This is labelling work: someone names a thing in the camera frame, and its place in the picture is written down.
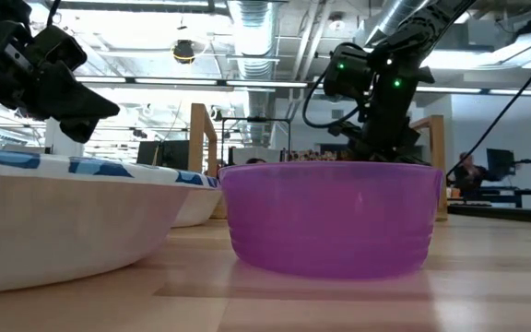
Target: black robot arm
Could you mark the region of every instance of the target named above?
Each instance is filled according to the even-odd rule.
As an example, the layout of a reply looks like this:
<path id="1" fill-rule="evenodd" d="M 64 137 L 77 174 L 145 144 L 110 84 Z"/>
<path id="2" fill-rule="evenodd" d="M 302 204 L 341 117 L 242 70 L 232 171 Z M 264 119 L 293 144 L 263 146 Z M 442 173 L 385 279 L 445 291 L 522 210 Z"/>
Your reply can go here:
<path id="1" fill-rule="evenodd" d="M 31 36 L 30 12 L 22 0 L 0 0 L 0 103 L 37 120 L 52 117 L 85 143 L 120 108 L 76 81 L 73 71 L 88 58 L 73 37 L 53 25 Z"/>
<path id="2" fill-rule="evenodd" d="M 419 82 L 434 83 L 429 68 L 420 66 L 474 2 L 435 1 L 404 20 L 371 53 L 353 44 L 340 44 L 324 72 L 324 93 L 356 100 L 362 128 L 347 121 L 327 126 L 313 125 L 307 119 L 305 123 L 327 127 L 335 136 L 347 136 L 353 160 L 424 163 L 406 153 L 419 137 L 409 128 L 409 105 Z"/>

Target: table surface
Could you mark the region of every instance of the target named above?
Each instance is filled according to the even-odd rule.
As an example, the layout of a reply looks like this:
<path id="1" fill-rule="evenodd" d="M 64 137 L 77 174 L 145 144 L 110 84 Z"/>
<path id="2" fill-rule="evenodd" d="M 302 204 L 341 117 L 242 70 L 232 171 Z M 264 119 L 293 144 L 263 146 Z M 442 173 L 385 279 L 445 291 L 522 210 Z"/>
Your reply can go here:
<path id="1" fill-rule="evenodd" d="M 209 222 L 130 267 L 0 293 L 0 331 L 531 332 L 531 224 L 450 216 L 422 271 L 363 282 L 249 267 Z"/>

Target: person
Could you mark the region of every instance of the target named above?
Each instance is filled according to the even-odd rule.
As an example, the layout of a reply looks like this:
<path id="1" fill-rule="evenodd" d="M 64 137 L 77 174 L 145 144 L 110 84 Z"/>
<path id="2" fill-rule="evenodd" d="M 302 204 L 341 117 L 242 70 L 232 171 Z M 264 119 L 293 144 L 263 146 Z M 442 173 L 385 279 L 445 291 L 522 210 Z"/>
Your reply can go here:
<path id="1" fill-rule="evenodd" d="M 263 160 L 263 159 L 259 159 L 259 158 L 251 158 L 249 160 L 247 160 L 247 162 L 245 162 L 246 164 L 249 164 L 249 163 L 265 163 L 266 161 Z"/>
<path id="2" fill-rule="evenodd" d="M 459 158 L 463 162 L 454 170 L 454 187 L 460 189 L 462 196 L 469 196 L 475 193 L 483 181 L 497 182 L 501 180 L 486 168 L 475 165 L 472 155 L 467 156 L 467 153 L 463 152 Z"/>

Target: wooden partition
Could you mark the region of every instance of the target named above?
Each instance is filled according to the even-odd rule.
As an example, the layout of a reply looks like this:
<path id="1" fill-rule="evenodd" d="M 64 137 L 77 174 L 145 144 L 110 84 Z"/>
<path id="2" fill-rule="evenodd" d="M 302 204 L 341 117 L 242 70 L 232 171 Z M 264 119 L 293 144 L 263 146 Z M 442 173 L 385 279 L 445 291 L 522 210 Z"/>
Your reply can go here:
<path id="1" fill-rule="evenodd" d="M 411 123 L 415 130 L 430 130 L 431 166 L 442 170 L 443 185 L 440 193 L 440 205 L 438 206 L 437 220 L 448 220 L 448 200 L 446 196 L 446 158 L 445 139 L 443 132 L 443 115 L 432 115 Z"/>
<path id="2" fill-rule="evenodd" d="M 208 176 L 217 176 L 217 133 L 210 121 L 207 107 L 193 103 L 190 118 L 190 150 L 188 152 L 188 170 L 202 172 L 204 158 L 204 135 L 208 138 Z"/>

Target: purple bowl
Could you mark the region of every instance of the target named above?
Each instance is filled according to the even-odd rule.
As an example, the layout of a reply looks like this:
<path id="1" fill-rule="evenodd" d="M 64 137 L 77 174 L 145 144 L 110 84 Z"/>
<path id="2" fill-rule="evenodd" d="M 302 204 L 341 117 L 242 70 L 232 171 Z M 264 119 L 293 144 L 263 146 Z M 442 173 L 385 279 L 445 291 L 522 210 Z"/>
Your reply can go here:
<path id="1" fill-rule="evenodd" d="M 220 171 L 232 246 L 305 277 L 390 278 L 427 258 L 443 173 L 380 162 L 285 162 Z"/>

